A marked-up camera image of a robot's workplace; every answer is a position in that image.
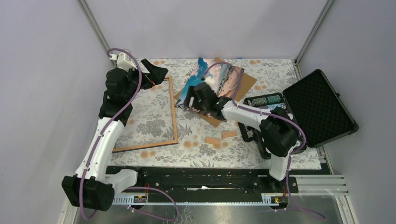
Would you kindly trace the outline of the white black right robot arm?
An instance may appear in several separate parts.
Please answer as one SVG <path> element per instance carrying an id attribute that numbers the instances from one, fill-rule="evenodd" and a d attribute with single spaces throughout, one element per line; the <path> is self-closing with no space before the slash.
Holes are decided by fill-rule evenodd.
<path id="1" fill-rule="evenodd" d="M 215 119 L 237 121 L 259 131 L 264 147 L 271 153 L 269 189 L 280 192 L 286 187 L 291 154 L 306 144 L 306 136 L 283 108 L 270 110 L 241 105 L 229 97 L 218 97 L 205 82 L 188 88 L 184 106 Z"/>

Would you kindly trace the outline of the landscape photo print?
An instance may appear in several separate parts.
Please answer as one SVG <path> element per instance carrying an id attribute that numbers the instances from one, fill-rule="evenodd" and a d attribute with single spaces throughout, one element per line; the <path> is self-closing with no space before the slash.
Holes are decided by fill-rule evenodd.
<path id="1" fill-rule="evenodd" d="M 196 112 L 218 120 L 243 121 L 252 114 L 238 108 L 235 95 L 241 84 L 244 69 L 233 66 L 225 62 L 216 62 L 210 59 L 199 58 L 195 67 L 187 74 L 188 78 L 180 95 L 177 97 L 175 106 L 184 110 Z M 185 97 L 189 86 L 196 86 L 203 83 L 201 78 L 211 76 L 215 82 L 215 93 L 219 97 L 220 113 L 203 112 L 192 108 L 185 107 Z"/>

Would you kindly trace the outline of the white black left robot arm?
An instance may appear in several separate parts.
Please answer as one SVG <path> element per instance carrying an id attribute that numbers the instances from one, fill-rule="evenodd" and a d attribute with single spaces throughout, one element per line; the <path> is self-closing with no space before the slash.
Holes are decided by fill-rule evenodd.
<path id="1" fill-rule="evenodd" d="M 130 188 L 134 192 L 144 188 L 145 180 L 133 169 L 123 169 L 105 178 L 115 143 L 127 124 L 133 106 L 130 99 L 140 90 L 161 84 L 167 68 L 141 60 L 147 72 L 139 72 L 133 64 L 117 66 L 106 74 L 106 90 L 99 111 L 95 135 L 81 165 L 72 176 L 65 176 L 62 188 L 72 206 L 107 211 L 114 198 Z"/>

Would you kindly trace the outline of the wooden picture frame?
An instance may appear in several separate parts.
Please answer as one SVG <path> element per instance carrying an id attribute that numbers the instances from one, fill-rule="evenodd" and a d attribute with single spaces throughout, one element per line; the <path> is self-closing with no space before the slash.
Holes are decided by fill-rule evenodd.
<path id="1" fill-rule="evenodd" d="M 178 144 L 174 91 L 171 76 L 133 102 L 133 111 L 113 153 Z"/>

